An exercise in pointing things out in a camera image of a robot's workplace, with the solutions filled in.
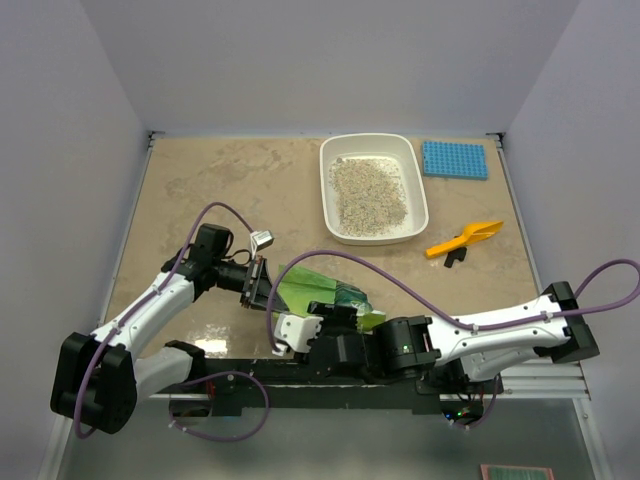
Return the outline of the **green litter bag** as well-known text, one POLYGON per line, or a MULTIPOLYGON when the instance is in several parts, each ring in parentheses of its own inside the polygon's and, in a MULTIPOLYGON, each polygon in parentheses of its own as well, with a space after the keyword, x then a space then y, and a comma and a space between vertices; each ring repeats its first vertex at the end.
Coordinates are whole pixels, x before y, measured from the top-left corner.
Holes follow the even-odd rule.
POLYGON ((376 310, 365 292, 348 283, 333 279, 302 266, 294 266, 282 279, 277 293, 289 311, 303 316, 312 301, 353 307, 357 310, 357 325, 371 331, 386 320, 386 314, 376 310))

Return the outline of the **white litter box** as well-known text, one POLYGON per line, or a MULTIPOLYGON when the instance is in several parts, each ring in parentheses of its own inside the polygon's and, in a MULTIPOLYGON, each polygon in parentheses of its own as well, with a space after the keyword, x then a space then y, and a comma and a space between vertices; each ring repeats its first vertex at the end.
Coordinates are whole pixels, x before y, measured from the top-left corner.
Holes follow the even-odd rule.
POLYGON ((429 210, 415 151, 390 133, 331 137, 319 151, 325 225, 346 245, 390 245, 426 229, 429 210))

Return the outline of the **orange plastic scoop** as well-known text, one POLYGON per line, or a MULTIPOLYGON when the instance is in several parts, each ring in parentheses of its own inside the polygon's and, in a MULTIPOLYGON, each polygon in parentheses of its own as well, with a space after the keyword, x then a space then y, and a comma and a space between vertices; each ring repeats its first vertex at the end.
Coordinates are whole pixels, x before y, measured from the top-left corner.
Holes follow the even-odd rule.
POLYGON ((456 249, 487 240, 497 234, 503 227, 503 221, 476 222, 464 227, 462 233, 453 239, 432 246, 425 251, 427 259, 446 255, 456 249))

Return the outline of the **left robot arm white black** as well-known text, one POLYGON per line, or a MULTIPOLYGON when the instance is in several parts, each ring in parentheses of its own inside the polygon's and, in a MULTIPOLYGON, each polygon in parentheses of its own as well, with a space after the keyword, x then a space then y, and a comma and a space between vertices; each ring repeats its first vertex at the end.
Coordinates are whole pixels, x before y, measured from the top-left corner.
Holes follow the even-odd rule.
POLYGON ((251 233, 244 263, 230 251, 233 240, 226 227, 201 225, 194 241, 170 258, 123 312, 89 334, 69 335, 58 357, 51 410, 91 431, 114 434, 148 397, 173 385, 200 390, 207 380, 202 349, 173 340, 150 357, 141 354, 165 325, 212 288, 238 293, 247 309, 265 308, 272 283, 257 251, 272 243, 271 233, 251 233))

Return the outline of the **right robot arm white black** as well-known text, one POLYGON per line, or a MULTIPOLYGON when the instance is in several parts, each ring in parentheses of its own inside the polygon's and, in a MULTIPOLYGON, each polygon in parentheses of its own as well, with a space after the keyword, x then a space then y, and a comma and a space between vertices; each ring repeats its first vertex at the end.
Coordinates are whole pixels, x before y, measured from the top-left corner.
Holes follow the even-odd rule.
POLYGON ((440 390, 469 392, 503 370, 538 357, 555 364, 595 357, 599 347, 570 285, 557 282, 514 307, 464 315, 398 317, 370 332, 353 309, 317 306, 313 315, 280 314, 275 337, 308 366, 313 378, 388 384, 428 378, 440 390))

